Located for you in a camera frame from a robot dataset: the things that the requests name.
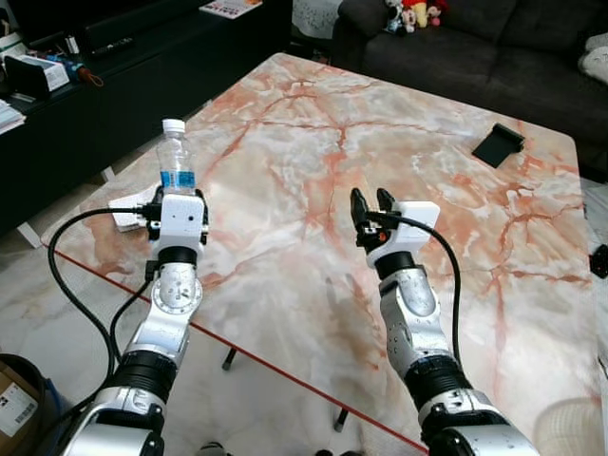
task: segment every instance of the white paper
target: white paper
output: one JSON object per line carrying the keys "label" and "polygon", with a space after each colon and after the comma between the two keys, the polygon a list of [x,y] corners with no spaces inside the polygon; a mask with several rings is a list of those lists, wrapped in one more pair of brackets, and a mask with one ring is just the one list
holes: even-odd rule
{"label": "white paper", "polygon": [[[151,185],[140,193],[129,195],[118,199],[113,199],[107,206],[116,207],[135,207],[138,204],[147,204],[154,198],[156,189],[159,183]],[[123,233],[125,231],[137,230],[145,226],[145,219],[140,218],[137,214],[112,214],[118,230]]]}
{"label": "white paper", "polygon": [[0,135],[23,124],[25,119],[26,117],[21,112],[0,100]]}
{"label": "white paper", "polygon": [[36,400],[12,382],[0,394],[0,431],[12,437],[38,409]]}
{"label": "white paper", "polygon": [[21,35],[17,32],[0,38],[0,60],[7,56],[18,57],[27,51],[28,48],[23,44]]}

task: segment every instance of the white tile floor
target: white tile floor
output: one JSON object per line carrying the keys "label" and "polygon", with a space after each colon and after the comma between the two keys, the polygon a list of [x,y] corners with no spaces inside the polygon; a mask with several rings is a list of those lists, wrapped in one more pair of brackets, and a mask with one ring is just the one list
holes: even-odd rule
{"label": "white tile floor", "polygon": [[[122,159],[115,165],[116,171],[139,154]],[[80,186],[30,224],[42,233],[102,183],[96,179]],[[601,243],[608,243],[608,185],[588,180],[581,185],[593,252]],[[60,266],[76,294],[108,321],[125,293],[70,263],[60,261]],[[594,277],[594,286],[600,357],[608,365],[608,279]],[[30,359],[73,400],[93,389],[104,375],[103,344],[53,282],[46,249],[29,248],[16,232],[0,237],[0,290],[0,351]],[[143,312],[140,302],[125,315],[119,332],[122,340],[132,333]],[[365,449],[367,455],[415,454],[386,432],[353,416],[341,434],[335,433],[332,421],[337,407],[244,356],[237,356],[233,369],[224,372],[220,365],[226,353],[227,348],[215,339],[193,333],[169,402],[163,433],[165,454],[191,455],[209,440],[222,441],[236,456],[305,456],[323,447],[336,454],[358,449]],[[606,397],[608,382],[603,375],[601,379]],[[604,422],[607,419],[604,411]],[[551,454],[564,453],[557,449]]]}

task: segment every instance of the plush doll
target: plush doll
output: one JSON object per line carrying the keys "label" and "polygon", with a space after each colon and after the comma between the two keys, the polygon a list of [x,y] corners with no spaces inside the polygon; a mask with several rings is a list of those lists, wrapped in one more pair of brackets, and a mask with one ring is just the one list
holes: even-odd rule
{"label": "plush doll", "polygon": [[589,38],[585,49],[579,59],[580,70],[608,85],[608,32]]}
{"label": "plush doll", "polygon": [[427,8],[427,18],[428,18],[428,22],[434,26],[437,27],[441,24],[441,20],[439,19],[439,16],[441,15],[442,12],[447,10],[447,3],[446,0],[434,0],[432,1]]}
{"label": "plush doll", "polygon": [[403,23],[407,33],[413,33],[416,30],[416,13],[412,8],[403,11]]}
{"label": "plush doll", "polygon": [[403,35],[406,31],[406,25],[401,0],[386,0],[386,3],[389,7],[389,22],[385,30],[395,35]]}
{"label": "plush doll", "polygon": [[425,0],[402,0],[404,10],[412,9],[416,14],[418,27],[427,26],[427,2]]}

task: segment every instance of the printed label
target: printed label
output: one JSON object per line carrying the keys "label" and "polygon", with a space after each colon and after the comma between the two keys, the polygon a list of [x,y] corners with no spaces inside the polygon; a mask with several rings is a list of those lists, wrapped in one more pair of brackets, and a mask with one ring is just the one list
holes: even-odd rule
{"label": "printed label", "polygon": [[163,187],[194,188],[194,173],[192,171],[161,171]]}
{"label": "printed label", "polygon": [[12,437],[38,409],[33,397],[14,382],[0,393],[0,431]]}

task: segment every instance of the robotic arm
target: robotic arm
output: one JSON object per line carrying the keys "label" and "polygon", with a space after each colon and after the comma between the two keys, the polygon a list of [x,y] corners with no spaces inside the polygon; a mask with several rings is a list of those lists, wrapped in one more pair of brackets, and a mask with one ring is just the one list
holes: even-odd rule
{"label": "robotic arm", "polygon": [[[432,228],[439,207],[432,202],[396,201],[377,193],[381,211],[414,219]],[[480,391],[466,380],[447,346],[440,307],[427,275],[413,256],[429,239],[426,232],[400,222],[373,222],[365,198],[351,192],[351,216],[357,246],[380,282],[380,311],[387,325],[392,367],[408,388],[418,410],[422,440],[431,456],[538,456],[539,452]]]}
{"label": "robotic arm", "polygon": [[202,299],[196,268],[208,222],[200,191],[163,195],[160,188],[148,209],[148,231],[156,239],[146,266],[156,276],[150,310],[120,366],[81,415],[63,456],[163,454],[166,402]]}

